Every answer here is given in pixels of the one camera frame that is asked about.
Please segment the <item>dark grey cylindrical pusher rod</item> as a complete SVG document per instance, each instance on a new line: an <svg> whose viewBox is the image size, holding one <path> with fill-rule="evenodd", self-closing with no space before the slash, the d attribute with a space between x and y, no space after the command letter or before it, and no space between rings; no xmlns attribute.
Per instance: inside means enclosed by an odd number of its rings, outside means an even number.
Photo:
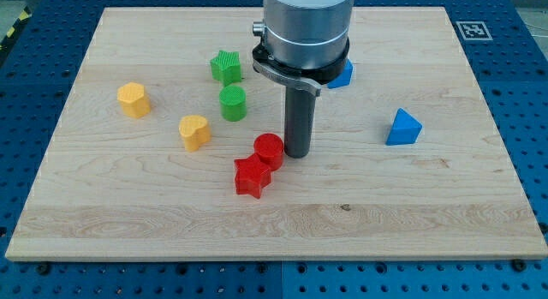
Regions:
<svg viewBox="0 0 548 299"><path fill-rule="evenodd" d="M308 155L312 139L316 97L287 87L284 112L284 151L291 158Z"/></svg>

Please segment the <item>blue block behind arm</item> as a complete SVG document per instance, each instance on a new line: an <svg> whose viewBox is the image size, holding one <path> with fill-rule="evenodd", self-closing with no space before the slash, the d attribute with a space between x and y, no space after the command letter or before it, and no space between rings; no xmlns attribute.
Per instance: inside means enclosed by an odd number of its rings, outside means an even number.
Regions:
<svg viewBox="0 0 548 299"><path fill-rule="evenodd" d="M352 64L351 60L348 59L346 61L346 64L342 73L336 79L329 82L327 84L327 87L329 89L334 89L334 88L348 86L351 82L353 71L354 71L354 65Z"/></svg>

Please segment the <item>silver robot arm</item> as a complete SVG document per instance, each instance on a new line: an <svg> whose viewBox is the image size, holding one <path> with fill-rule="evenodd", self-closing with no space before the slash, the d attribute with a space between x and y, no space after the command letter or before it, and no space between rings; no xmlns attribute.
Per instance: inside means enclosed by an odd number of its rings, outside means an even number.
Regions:
<svg viewBox="0 0 548 299"><path fill-rule="evenodd" d="M285 86L284 151L308 155L316 98L348 59L348 30L354 0L263 0L263 19L253 24L260 38L253 69Z"/></svg>

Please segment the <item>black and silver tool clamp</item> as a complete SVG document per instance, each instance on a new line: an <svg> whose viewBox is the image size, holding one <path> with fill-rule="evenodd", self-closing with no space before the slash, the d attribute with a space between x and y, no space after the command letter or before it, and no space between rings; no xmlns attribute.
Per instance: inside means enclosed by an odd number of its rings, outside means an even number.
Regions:
<svg viewBox="0 0 548 299"><path fill-rule="evenodd" d="M262 44L258 44L252 51L253 69L277 84L318 97L322 86L335 80L344 71L349 47L347 39L342 54L333 63L318 69L301 69L278 62Z"/></svg>

